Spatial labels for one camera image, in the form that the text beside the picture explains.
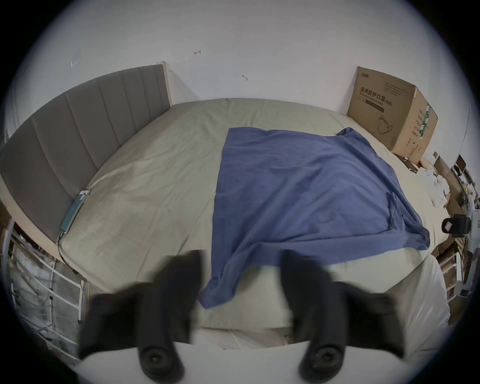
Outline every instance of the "blue cloth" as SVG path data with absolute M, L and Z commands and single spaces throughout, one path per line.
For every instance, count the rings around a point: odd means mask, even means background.
M 205 308 L 235 295 L 249 266 L 279 265 L 289 249 L 336 264 L 405 247 L 428 230 L 393 169 L 351 128 L 325 137 L 231 128 L 222 152 Z

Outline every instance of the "beige fitted sheet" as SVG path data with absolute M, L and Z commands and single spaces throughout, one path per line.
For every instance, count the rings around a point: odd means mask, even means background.
M 125 143 L 98 171 L 91 193 L 61 241 L 67 262 L 105 291 L 146 281 L 168 255 L 205 250 L 210 278 L 212 214 L 221 151 L 231 127 L 285 129 L 335 135 L 352 127 L 392 166 L 412 206 L 430 231 L 427 251 L 405 248 L 331 265 L 335 279 L 385 292 L 412 272 L 446 239 L 436 209 L 415 175 L 352 119 L 302 104 L 217 99 L 174 105 Z M 277 328 L 290 314 L 275 267 L 244 272 L 236 296 L 210 310 L 197 306 L 200 326 Z

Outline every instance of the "white wall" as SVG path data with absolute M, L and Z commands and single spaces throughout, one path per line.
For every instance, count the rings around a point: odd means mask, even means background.
M 345 113 L 357 66 L 398 76 L 438 114 L 427 156 L 437 151 L 448 165 L 467 127 L 471 95 L 458 64 L 404 2 L 103 0 L 74 4 L 38 41 L 7 99 L 8 132 L 79 83 L 160 60 L 173 103 L 260 97 Z M 475 140 L 478 124 L 469 123 Z

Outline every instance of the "cardboard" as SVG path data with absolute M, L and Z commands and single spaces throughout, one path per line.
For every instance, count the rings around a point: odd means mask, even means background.
M 413 164 L 425 153 L 438 121 L 416 86 L 362 67 L 358 68 L 347 115 Z

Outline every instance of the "gray headboard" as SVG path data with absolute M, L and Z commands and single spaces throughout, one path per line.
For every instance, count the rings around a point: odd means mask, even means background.
M 78 192 L 122 144 L 170 108 L 164 64 L 110 73 L 57 96 L 0 153 L 13 199 L 50 240 Z

